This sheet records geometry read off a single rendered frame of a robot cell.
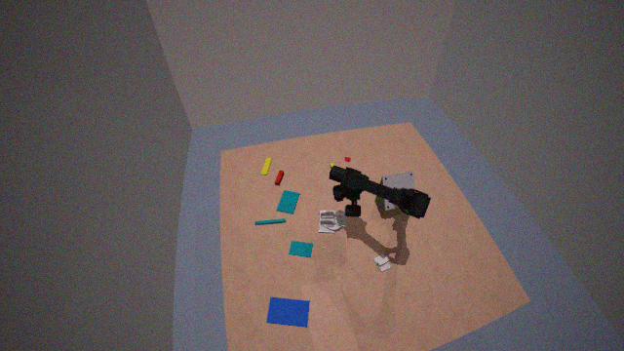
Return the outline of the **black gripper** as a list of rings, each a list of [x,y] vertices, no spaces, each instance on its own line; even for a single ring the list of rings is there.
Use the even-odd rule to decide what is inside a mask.
[[[346,197],[346,199],[352,201],[352,203],[351,203],[351,205],[348,205],[345,208],[346,216],[360,216],[361,215],[361,206],[360,205],[357,206],[357,200],[360,200],[360,194],[362,194],[362,192],[359,192],[359,191],[349,192],[349,191],[347,191],[347,193],[349,193],[350,198]]]

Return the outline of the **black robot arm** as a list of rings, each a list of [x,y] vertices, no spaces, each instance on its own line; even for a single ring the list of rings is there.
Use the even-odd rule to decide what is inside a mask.
[[[412,188],[406,189],[405,187],[391,189],[369,180],[368,176],[348,167],[343,169],[333,165],[329,179],[340,182],[339,185],[333,187],[334,200],[337,202],[344,201],[345,197],[350,198],[347,191],[367,191],[389,200],[389,203],[398,206],[406,215],[420,219],[421,217],[424,218],[431,201],[431,197],[421,191]],[[409,211],[406,212],[405,210]]]

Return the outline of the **yellow flat bar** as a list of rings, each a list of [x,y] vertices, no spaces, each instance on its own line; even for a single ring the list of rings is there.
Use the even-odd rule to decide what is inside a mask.
[[[266,175],[267,176],[267,171],[268,171],[271,159],[272,158],[268,158],[267,157],[266,162],[265,162],[264,167],[263,167],[263,170],[262,170],[262,173],[261,173],[262,175]]]

